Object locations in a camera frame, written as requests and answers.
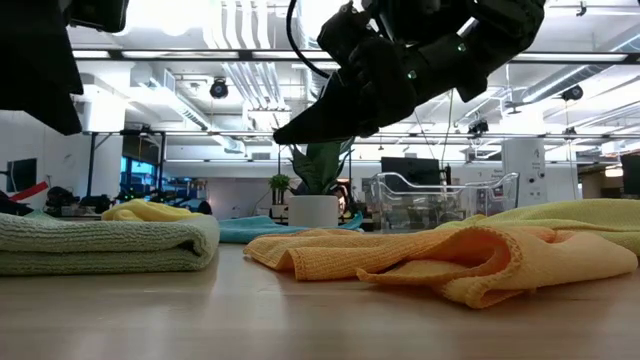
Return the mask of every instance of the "light blue towel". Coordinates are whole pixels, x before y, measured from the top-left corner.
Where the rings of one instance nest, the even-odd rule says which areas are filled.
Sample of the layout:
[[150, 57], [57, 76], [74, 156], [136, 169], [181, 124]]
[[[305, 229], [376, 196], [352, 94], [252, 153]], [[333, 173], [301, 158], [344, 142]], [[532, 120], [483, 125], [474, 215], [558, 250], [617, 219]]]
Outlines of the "light blue towel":
[[[340, 229], [357, 230], [362, 225], [362, 214], [358, 213], [349, 223], [339, 226]], [[242, 219], [220, 221], [220, 242], [248, 244], [262, 235], [293, 234], [308, 228], [300, 226], [278, 225], [268, 216], [255, 216]]]

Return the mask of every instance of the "green towel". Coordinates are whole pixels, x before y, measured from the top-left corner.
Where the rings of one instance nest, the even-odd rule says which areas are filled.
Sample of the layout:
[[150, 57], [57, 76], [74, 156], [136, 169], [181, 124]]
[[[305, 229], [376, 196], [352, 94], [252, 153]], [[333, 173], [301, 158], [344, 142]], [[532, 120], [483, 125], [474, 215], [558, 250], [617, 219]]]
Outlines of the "green towel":
[[0, 275], [193, 271], [211, 262], [211, 216], [178, 222], [66, 222], [0, 214]]

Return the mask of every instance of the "red object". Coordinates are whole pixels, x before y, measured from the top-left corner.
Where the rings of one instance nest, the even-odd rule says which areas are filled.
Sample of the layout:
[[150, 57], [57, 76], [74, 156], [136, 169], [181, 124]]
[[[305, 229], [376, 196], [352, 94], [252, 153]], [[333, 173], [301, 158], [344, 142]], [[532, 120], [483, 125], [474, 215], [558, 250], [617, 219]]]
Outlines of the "red object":
[[33, 195], [39, 194], [45, 190], [47, 190], [49, 188], [49, 185], [47, 185], [46, 181], [43, 181], [39, 184], [33, 185], [32, 187], [28, 188], [27, 190], [17, 193], [15, 195], [13, 195], [12, 197], [9, 198], [9, 200], [11, 201], [21, 201], [27, 198], [32, 197]]

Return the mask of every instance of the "potted plant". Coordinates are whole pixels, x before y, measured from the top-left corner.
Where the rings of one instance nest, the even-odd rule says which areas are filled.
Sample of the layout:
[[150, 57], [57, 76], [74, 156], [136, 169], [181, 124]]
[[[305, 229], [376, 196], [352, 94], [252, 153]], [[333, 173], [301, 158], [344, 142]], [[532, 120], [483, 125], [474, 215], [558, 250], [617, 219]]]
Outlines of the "potted plant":
[[271, 188], [271, 217], [283, 218], [286, 205], [284, 204], [284, 193], [289, 189], [291, 178], [287, 175], [273, 175], [269, 179], [269, 187]]
[[342, 169], [354, 139], [345, 143], [309, 144], [307, 154], [292, 148], [293, 170], [305, 185], [304, 193], [292, 191], [289, 199], [289, 225], [305, 227], [338, 226], [338, 198], [330, 193]]

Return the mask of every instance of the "desk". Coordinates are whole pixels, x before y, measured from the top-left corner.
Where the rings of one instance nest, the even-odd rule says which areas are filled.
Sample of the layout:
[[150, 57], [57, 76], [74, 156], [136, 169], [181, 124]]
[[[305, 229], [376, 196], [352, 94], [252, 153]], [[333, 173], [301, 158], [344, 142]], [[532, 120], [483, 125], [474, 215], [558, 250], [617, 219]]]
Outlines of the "desk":
[[424, 289], [299, 283], [241, 250], [198, 273], [0, 278], [0, 358], [640, 357], [639, 274], [477, 311]]

